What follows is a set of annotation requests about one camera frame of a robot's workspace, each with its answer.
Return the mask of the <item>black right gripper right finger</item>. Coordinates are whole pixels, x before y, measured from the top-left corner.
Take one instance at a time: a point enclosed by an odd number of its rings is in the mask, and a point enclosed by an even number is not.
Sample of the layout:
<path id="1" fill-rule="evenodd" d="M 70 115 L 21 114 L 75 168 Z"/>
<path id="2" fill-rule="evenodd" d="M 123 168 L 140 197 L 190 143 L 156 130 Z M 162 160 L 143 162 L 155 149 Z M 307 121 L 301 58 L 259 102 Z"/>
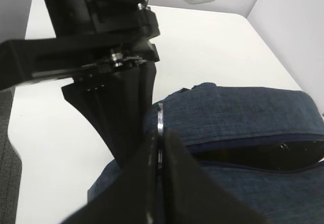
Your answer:
<path id="1" fill-rule="evenodd" d="M 216 184 L 174 131 L 161 138 L 166 223 L 267 223 Z"/>

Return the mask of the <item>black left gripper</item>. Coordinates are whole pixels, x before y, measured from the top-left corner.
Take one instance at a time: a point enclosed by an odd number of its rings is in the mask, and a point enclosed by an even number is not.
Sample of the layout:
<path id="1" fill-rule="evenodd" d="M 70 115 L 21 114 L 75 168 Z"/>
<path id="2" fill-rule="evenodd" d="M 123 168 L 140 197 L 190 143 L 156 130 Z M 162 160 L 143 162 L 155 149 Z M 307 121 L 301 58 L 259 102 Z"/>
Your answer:
<path id="1" fill-rule="evenodd" d="M 99 133 L 120 167 L 142 142 L 159 61 L 150 40 L 159 35 L 146 0 L 44 0 L 55 37 L 1 43 L 1 90 L 84 74 L 113 63 L 111 54 L 145 61 L 116 73 L 62 87 L 64 99 Z"/>

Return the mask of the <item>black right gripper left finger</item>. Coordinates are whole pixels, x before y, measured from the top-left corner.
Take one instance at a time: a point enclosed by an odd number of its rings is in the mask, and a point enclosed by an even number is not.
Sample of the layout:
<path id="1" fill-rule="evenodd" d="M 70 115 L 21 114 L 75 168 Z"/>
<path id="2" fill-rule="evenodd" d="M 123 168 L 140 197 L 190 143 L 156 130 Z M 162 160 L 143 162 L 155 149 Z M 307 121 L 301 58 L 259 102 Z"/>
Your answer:
<path id="1" fill-rule="evenodd" d="M 64 223 L 156 223 L 157 140 L 148 134 L 115 182 Z"/>

